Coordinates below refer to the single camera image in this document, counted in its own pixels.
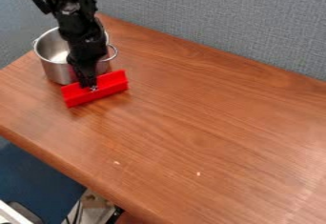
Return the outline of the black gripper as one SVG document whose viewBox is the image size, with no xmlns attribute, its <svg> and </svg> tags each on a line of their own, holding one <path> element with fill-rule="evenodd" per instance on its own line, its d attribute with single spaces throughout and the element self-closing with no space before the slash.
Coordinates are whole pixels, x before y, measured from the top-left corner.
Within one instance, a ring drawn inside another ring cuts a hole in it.
<svg viewBox="0 0 326 224">
<path fill-rule="evenodd" d="M 68 63 L 81 89 L 96 89 L 96 62 L 106 54 L 104 28 L 93 16 L 88 19 L 78 12 L 57 13 L 58 32 L 68 42 Z"/>
</svg>

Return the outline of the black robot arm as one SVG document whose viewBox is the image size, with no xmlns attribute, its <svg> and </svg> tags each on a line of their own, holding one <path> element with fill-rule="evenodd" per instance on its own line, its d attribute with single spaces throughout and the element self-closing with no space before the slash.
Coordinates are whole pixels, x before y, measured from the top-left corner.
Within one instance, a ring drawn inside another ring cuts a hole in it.
<svg viewBox="0 0 326 224">
<path fill-rule="evenodd" d="M 96 0 L 32 0 L 44 14 L 50 13 L 58 33 L 68 42 L 68 64 L 81 88 L 96 89 L 94 68 L 108 53 L 102 25 L 94 16 Z"/>
</svg>

